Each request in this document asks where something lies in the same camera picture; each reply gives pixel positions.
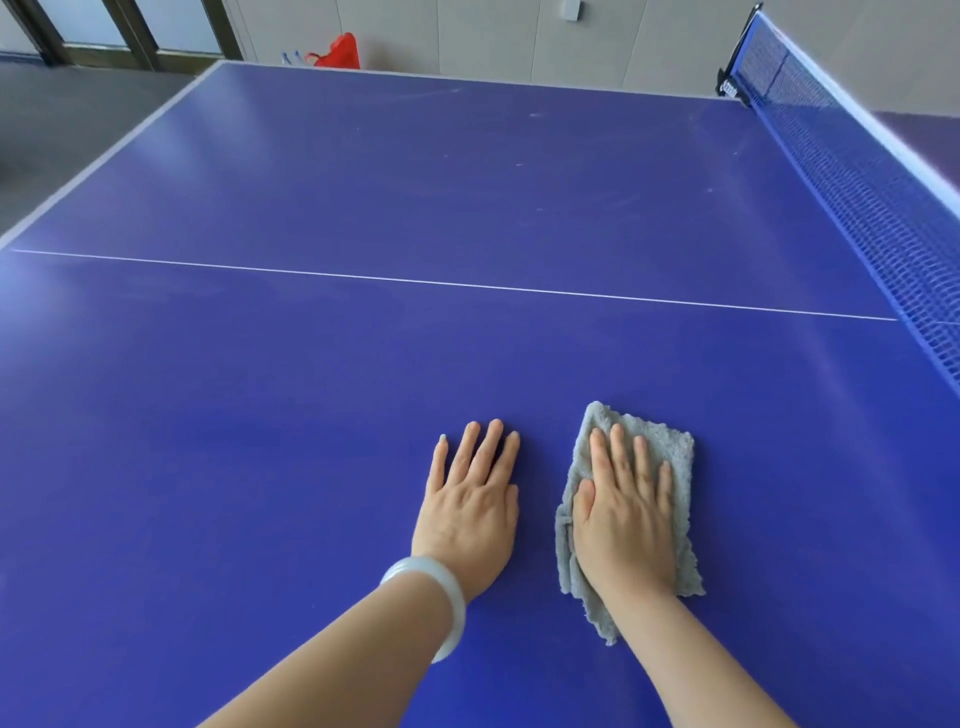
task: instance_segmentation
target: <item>gray cloth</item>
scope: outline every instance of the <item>gray cloth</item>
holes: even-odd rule
[[[587,619],[596,627],[600,637],[607,644],[614,644],[620,631],[613,623],[610,612],[604,606],[597,592],[590,586],[577,563],[577,554],[573,546],[573,497],[580,481],[593,479],[590,466],[589,435],[595,427],[600,427],[610,435],[610,429],[617,423],[623,425],[632,440],[637,435],[647,439],[650,449],[650,464],[657,472],[660,463],[666,459],[673,466],[673,533],[677,546],[677,594],[680,596],[705,594],[703,581],[697,571],[697,557],[693,555],[693,545],[687,537],[690,529],[690,470],[693,466],[693,437],[689,432],[670,429],[666,425],[655,425],[631,415],[621,415],[600,402],[592,402],[580,425],[580,434],[573,446],[573,464],[566,477],[564,500],[557,508],[557,569],[560,572],[560,588],[564,594],[573,594],[584,602]],[[631,465],[633,448],[627,447]]]

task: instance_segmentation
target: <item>table tennis net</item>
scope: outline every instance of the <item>table tennis net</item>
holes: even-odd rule
[[[757,12],[731,78],[960,396],[960,195]]]

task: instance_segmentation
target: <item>table tennis table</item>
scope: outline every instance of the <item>table tennis table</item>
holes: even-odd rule
[[[956,725],[960,400],[742,105],[220,62],[0,247],[3,726],[195,725],[495,417],[516,551],[404,725],[668,725],[558,585],[592,400],[696,438],[688,606],[800,725]]]

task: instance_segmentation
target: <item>gray floor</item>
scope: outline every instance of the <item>gray floor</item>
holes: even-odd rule
[[[0,232],[190,80],[179,74],[0,61]]]

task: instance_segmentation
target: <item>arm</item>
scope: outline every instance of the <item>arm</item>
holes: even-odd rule
[[[594,480],[574,499],[573,538],[590,584],[657,688],[676,728],[795,728],[794,722],[675,597],[673,477],[656,480],[647,445],[623,428],[590,435]]]
[[[434,449],[414,531],[413,556],[428,556],[456,577],[469,603],[503,571],[514,548],[516,485],[509,485],[519,436],[498,420],[473,454],[480,425],[467,426],[444,478],[447,442]],[[201,728],[386,728],[400,722],[417,685],[449,634],[444,589],[406,571],[377,587],[339,619],[208,718]]]

